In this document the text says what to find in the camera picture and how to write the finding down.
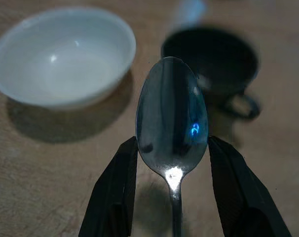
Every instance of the cup handle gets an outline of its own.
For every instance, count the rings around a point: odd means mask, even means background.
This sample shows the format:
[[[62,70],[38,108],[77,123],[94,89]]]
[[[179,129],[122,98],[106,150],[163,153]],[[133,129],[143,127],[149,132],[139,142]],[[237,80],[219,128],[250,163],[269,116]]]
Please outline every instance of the cup handle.
[[[260,112],[259,104],[244,92],[239,93],[224,102],[220,109],[227,114],[242,119],[254,119]]]

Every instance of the spoon bowl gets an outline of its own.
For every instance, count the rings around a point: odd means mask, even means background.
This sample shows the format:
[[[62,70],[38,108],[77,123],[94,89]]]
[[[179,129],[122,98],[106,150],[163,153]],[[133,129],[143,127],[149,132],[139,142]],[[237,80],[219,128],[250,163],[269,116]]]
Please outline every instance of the spoon bowl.
[[[136,136],[143,161],[170,190],[174,237],[181,236],[181,182],[201,161],[208,120],[192,70],[175,57],[161,59],[147,76],[139,99]]]

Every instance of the bowl rim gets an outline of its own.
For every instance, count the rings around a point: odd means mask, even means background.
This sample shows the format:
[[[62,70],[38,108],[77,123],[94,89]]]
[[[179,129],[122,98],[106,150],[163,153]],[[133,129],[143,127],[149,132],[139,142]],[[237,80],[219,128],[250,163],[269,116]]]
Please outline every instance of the bowl rim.
[[[34,106],[42,106],[42,107],[63,107],[63,106],[69,106],[73,104],[80,104],[80,103],[86,103],[87,101],[91,99],[96,99],[98,96],[102,96],[103,93],[113,89],[116,87],[120,81],[123,79],[124,75],[128,72],[129,68],[131,67],[135,53],[136,53],[136,39],[135,35],[131,29],[131,27],[118,15],[104,10],[102,8],[97,7],[82,7],[82,6],[73,6],[73,7],[60,7],[56,9],[49,9],[37,14],[33,14],[24,20],[20,21],[16,25],[9,28],[1,37],[0,37],[0,53],[4,48],[6,48],[7,43],[12,41],[18,33],[21,33],[24,31],[25,28],[35,26],[36,24],[43,22],[45,20],[54,19],[56,17],[61,16],[70,16],[72,14],[75,15],[98,15],[99,17],[106,19],[107,21],[111,21],[116,25],[119,25],[121,29],[123,29],[124,34],[127,35],[129,44],[131,46],[131,50],[126,55],[126,60],[124,60],[124,63],[122,67],[117,71],[117,74],[112,76],[109,80],[109,84],[107,84],[104,87],[97,87],[96,90],[92,93],[83,94],[82,96],[76,98],[76,99],[65,99],[58,102],[55,101],[37,101],[33,102],[29,99],[23,98],[23,96],[15,96],[12,95],[12,93],[6,88],[6,86],[3,86],[0,80],[0,92],[5,94],[6,96],[10,97],[13,100],[16,100],[21,103],[34,105]]]

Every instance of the white bowl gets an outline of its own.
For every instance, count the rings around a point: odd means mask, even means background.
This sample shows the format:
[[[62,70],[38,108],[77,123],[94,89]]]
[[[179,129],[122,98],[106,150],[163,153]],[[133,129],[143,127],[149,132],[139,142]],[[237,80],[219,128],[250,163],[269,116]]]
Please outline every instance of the white bowl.
[[[30,17],[0,39],[0,91],[31,105],[81,107],[109,95],[129,70],[136,42],[118,16],[62,8]]]

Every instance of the spoon handle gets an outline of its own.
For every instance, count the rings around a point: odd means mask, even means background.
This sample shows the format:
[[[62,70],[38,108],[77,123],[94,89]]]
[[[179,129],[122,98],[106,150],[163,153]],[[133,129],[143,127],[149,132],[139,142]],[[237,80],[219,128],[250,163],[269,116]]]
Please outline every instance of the spoon handle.
[[[181,205],[181,190],[169,187],[170,201],[173,209],[173,237],[182,237],[183,211]]]

